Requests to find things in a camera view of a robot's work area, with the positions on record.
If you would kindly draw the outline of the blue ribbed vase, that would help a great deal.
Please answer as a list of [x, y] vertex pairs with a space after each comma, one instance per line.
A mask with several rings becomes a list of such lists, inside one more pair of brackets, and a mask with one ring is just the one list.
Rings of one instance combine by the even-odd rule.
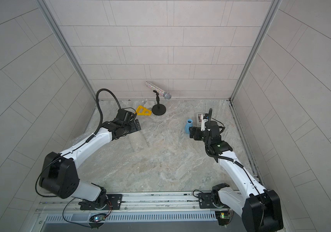
[[190, 134], [190, 128], [193, 127], [193, 120], [192, 119], [188, 119], [186, 121], [186, 125], [185, 125], [185, 133], [186, 134]]

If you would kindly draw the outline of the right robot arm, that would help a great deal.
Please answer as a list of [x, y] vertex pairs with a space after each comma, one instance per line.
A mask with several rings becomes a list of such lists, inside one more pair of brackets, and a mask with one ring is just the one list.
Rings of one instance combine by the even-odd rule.
[[283, 229], [279, 195], [268, 190], [241, 164], [233, 148], [224, 140], [223, 127], [206, 120], [203, 127], [190, 127], [190, 138], [202, 141], [206, 154], [214, 158], [230, 175], [239, 189], [236, 193], [227, 184], [213, 187], [214, 204], [228, 206], [237, 213], [248, 232], [276, 232]]

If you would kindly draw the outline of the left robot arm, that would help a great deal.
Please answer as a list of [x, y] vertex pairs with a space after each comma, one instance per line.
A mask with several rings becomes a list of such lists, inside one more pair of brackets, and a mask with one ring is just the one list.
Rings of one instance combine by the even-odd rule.
[[99, 148], [113, 140], [140, 131], [136, 113], [119, 109], [112, 121], [101, 121], [98, 129], [76, 145], [45, 157], [38, 185], [61, 199], [79, 198], [90, 208], [101, 209], [107, 204], [106, 190], [80, 180], [77, 168]]

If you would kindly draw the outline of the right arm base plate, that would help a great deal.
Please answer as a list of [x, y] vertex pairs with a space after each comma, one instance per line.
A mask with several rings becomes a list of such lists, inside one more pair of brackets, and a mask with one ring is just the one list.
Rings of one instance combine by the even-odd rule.
[[213, 202], [211, 193], [198, 192], [197, 195], [199, 200], [200, 209], [218, 209], [219, 207]]

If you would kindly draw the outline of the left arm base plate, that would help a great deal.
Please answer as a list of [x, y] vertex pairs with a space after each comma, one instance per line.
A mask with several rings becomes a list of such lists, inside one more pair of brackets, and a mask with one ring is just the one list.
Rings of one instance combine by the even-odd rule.
[[107, 194], [99, 197], [95, 202], [83, 200], [79, 202], [80, 210], [119, 210], [122, 204], [122, 194]]

